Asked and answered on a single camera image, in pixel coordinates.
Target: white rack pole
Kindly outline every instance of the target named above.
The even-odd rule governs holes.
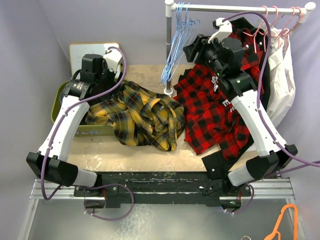
[[[178,7],[178,4],[174,0],[165,0],[165,16],[166,16],[166,57],[168,59],[171,49],[171,32],[172,32],[172,12]],[[308,2],[301,12],[303,18],[299,25],[304,23],[310,13],[316,8],[314,2]],[[252,7],[252,6],[218,6],[218,5],[197,5],[197,4],[184,4],[182,6],[183,10],[188,9],[188,11],[204,11],[204,12],[223,12],[223,13],[241,13],[241,12],[258,12],[265,14],[267,11],[264,7]],[[268,7],[269,14],[276,14],[276,9],[273,7]],[[293,8],[278,8],[278,14],[281,15],[300,15],[299,9]],[[164,89],[164,93],[171,96],[173,89],[171,87],[171,82],[167,81]]]

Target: green basket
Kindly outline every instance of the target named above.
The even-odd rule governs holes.
[[[64,89],[68,82],[65,82],[62,84],[55,96],[55,100],[52,106],[51,111],[51,121],[54,123],[57,119],[57,116],[59,114],[61,104],[59,100],[60,93]],[[93,137],[93,136],[113,136],[114,130],[112,126],[106,126],[106,125],[79,125],[78,129],[75,132],[76,137]]]

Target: yellow plaid shirt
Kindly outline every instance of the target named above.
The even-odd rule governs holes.
[[[85,122],[112,126],[122,144],[154,145],[167,152],[177,149],[177,138],[185,128],[179,102],[126,80],[116,96],[90,107]]]

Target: red and black plaid shirt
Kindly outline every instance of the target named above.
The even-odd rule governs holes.
[[[233,25],[232,31],[230,38],[240,40],[243,47],[249,46],[241,69],[258,84],[263,52],[256,46],[255,53],[253,38],[242,33],[246,31],[251,34],[249,29],[238,29]],[[250,132],[239,113],[219,90],[217,79],[209,67],[196,64],[180,76],[178,84],[174,86],[177,91],[174,99],[184,107],[185,141],[195,153],[201,154],[219,143],[223,157],[230,159],[239,155],[248,142]]]

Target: plaid shirt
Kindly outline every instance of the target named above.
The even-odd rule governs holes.
[[[243,34],[243,31],[251,34],[247,28],[239,29],[232,25],[229,37],[249,47],[245,51],[241,69],[258,84],[263,52],[259,46],[256,47],[257,53],[254,52],[253,38]],[[180,76],[174,89],[177,91],[174,99],[184,107],[185,141],[195,153],[201,154],[219,143],[225,159],[236,158],[247,144],[250,132],[239,113],[219,90],[214,72],[207,66],[196,64]]]
[[[109,125],[124,145],[177,149],[185,128],[184,108],[173,98],[124,81],[116,96],[90,107],[87,124]]]

